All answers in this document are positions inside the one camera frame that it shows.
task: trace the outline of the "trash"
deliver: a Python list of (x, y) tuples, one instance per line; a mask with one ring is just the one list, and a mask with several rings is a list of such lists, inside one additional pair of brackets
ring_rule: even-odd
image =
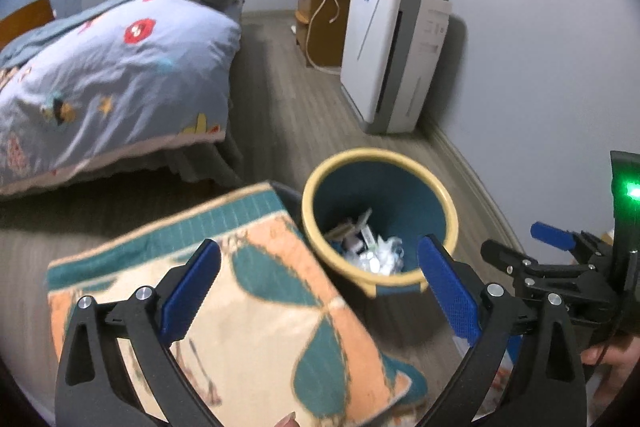
[(356, 223), (346, 219), (324, 234), (332, 248), (345, 258), (347, 263), (360, 270), (379, 275), (393, 275), (402, 271), (404, 251), (402, 239), (389, 237), (386, 241), (375, 236), (367, 224), (371, 209), (367, 209)]

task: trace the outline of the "trash can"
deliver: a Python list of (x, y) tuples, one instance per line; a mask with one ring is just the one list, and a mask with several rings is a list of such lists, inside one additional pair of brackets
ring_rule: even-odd
[[(326, 232), (368, 208), (375, 234), (402, 239), (401, 273), (385, 276), (356, 268), (324, 240)], [(371, 298), (427, 288), (416, 255), (421, 237), (433, 233), (451, 254), (458, 241), (458, 214), (439, 179), (406, 156), (374, 148), (339, 153), (312, 172), (302, 195), (302, 222), (316, 255)]]

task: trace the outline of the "green light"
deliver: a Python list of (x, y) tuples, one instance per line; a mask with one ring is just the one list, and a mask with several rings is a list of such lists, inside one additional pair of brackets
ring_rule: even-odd
[(629, 196), (632, 200), (640, 201), (640, 184), (626, 184), (626, 195)]

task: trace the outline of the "wooden headboard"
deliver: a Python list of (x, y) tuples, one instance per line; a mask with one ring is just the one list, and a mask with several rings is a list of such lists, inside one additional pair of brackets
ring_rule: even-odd
[(0, 50), (16, 37), (53, 19), (49, 0), (37, 0), (16, 10), (0, 21)]

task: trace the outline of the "patterned cloth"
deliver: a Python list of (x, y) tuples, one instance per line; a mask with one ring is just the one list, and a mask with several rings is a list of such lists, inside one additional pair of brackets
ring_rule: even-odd
[[(80, 296), (116, 301), (142, 284), (156, 285), (205, 237), (220, 245), (222, 268), (172, 353), (225, 425), (271, 426), (295, 410), (302, 427), (357, 426), (405, 396), (424, 398), (424, 377), (380, 353), (268, 184), (50, 264), (57, 354)], [(130, 344), (122, 341), (121, 350), (145, 410), (163, 418)]]
[(20, 71), (20, 68), (11, 68), (10, 70), (0, 70), (0, 91), (4, 89), (9, 81)]

